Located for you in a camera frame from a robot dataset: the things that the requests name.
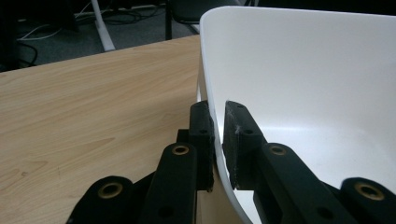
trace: black cable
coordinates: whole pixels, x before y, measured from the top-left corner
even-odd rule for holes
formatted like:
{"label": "black cable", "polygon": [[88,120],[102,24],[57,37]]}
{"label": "black cable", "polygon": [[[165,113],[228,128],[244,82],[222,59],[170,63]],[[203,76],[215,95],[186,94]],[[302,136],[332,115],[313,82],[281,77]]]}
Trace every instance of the black cable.
{"label": "black cable", "polygon": [[18,44],[21,45],[21,46],[24,46],[24,47],[26,47],[28,49],[32,49],[34,54],[35,54],[33,59],[32,59],[32,61],[27,62],[24,59],[19,59],[20,62],[26,63],[29,67],[35,66],[35,61],[37,60],[37,56],[38,56],[38,50],[35,47],[33,47],[33,46],[30,46],[30,45],[27,45],[27,44],[24,44],[24,43],[21,43],[21,42],[18,42]]}
{"label": "black cable", "polygon": [[137,23],[137,22],[142,21],[142,20],[146,20],[146,19],[149,19],[149,18],[152,18],[152,17],[155,17],[155,16],[162,15],[164,13],[164,12],[161,12],[161,13],[157,14],[157,12],[158,12],[158,7],[155,7],[154,11],[152,13],[150,13],[149,15],[142,15],[137,10],[134,10],[134,11],[118,11],[118,12],[115,12],[114,14],[110,14],[110,15],[106,16],[106,18],[110,18],[110,17],[113,17],[113,16],[122,16],[123,15],[123,16],[130,16],[133,19],[129,20],[129,21],[104,19],[104,22],[106,24],[109,24],[109,25],[133,24],[133,23]]}
{"label": "black cable", "polygon": [[[154,11],[151,12],[149,15],[142,15],[139,12],[139,9],[147,10],[146,8],[138,8],[130,11],[123,11],[123,10],[109,10],[105,11],[102,14],[102,18],[104,22],[108,25],[126,25],[126,24],[133,24],[137,23],[139,21],[159,16],[162,15],[164,12],[157,13],[159,7],[156,6],[154,8]],[[125,17],[130,17],[129,20],[117,20],[117,19],[111,19],[117,16],[125,16]],[[96,18],[94,15],[88,15],[88,16],[80,16],[78,18],[78,25],[85,25],[85,24],[90,24],[96,21]]]}

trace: wood grain surface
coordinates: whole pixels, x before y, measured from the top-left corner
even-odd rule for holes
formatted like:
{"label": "wood grain surface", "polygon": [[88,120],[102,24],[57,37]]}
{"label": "wood grain surface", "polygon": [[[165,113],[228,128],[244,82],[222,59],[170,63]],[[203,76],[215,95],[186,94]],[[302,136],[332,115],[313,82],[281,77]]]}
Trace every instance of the wood grain surface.
{"label": "wood grain surface", "polygon": [[[153,172],[189,127],[199,56],[197,35],[0,74],[0,223],[65,223],[96,180]],[[198,206],[234,219],[217,209]]]}

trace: cable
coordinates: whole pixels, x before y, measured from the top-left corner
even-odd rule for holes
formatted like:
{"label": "cable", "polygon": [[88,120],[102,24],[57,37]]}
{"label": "cable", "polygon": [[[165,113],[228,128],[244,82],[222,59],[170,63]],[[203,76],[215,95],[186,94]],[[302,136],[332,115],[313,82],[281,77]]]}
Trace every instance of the cable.
{"label": "cable", "polygon": [[24,46],[24,47],[26,47],[28,49],[32,49],[34,54],[35,54],[33,59],[32,59],[32,61],[27,62],[24,59],[20,59],[20,62],[28,64],[29,67],[35,66],[35,61],[37,60],[37,56],[38,56],[38,50],[35,47],[33,47],[33,46],[30,46],[30,45],[27,45],[27,44],[24,44],[24,43],[21,43],[21,42],[18,42],[18,44],[21,45],[21,46]]}
{"label": "cable", "polygon": [[[115,11],[112,12],[111,14],[107,14],[104,15],[104,21],[106,24],[109,25],[126,25],[126,24],[133,24],[133,23],[137,23],[139,21],[151,18],[151,17],[155,17],[155,16],[159,16],[162,15],[164,12],[158,13],[158,6],[151,6],[154,7],[154,11],[152,13],[150,13],[149,15],[142,15],[140,12],[138,12],[136,9],[133,10],[119,10],[119,11]],[[111,17],[115,17],[115,16],[128,16],[128,17],[132,17],[131,20],[111,20],[109,18]]]}
{"label": "cable", "polygon": [[[91,4],[91,2],[89,2],[76,16],[75,18],[78,18],[83,12],[84,10]],[[35,37],[35,38],[27,38],[29,35],[31,35],[32,33],[34,33],[35,31],[38,31],[41,28],[44,27],[50,27],[49,24],[44,24],[44,25],[40,25],[38,27],[36,27],[35,29],[33,29],[31,32],[29,32],[27,35],[17,39],[18,41],[29,41],[29,40],[42,40],[42,39],[46,39],[49,37],[52,37],[54,35],[57,35],[59,32],[62,31],[63,28],[58,29],[57,31],[55,31],[54,33],[50,34],[50,35],[45,35],[45,36],[40,36],[40,37]]]}

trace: floor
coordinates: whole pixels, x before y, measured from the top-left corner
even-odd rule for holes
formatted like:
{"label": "floor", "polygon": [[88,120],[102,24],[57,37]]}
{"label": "floor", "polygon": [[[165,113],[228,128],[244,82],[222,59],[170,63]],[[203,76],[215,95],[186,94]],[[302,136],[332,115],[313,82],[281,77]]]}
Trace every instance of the floor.
{"label": "floor", "polygon": [[[106,28],[116,49],[165,40],[164,6],[137,7],[128,12],[114,16],[103,14]],[[24,61],[22,66],[28,66],[29,63],[54,63],[104,52],[92,17],[92,13],[80,14],[80,17],[77,17],[78,33],[45,27],[43,29],[47,30],[34,32],[25,38],[21,38],[20,35],[20,58]],[[21,21],[20,33],[25,35],[41,25],[43,24]],[[173,23],[174,38],[196,34],[190,26]]]}

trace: desk leg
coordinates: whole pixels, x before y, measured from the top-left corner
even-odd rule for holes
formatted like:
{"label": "desk leg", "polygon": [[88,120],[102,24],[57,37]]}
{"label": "desk leg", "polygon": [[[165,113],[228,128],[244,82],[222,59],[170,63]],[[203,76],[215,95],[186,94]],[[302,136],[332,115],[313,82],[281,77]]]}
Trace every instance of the desk leg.
{"label": "desk leg", "polygon": [[102,41],[103,48],[105,51],[110,51],[116,49],[111,41],[110,35],[108,34],[105,23],[103,22],[102,15],[100,13],[100,8],[97,0],[91,0],[93,11],[96,17],[96,29],[98,30],[100,39]]}

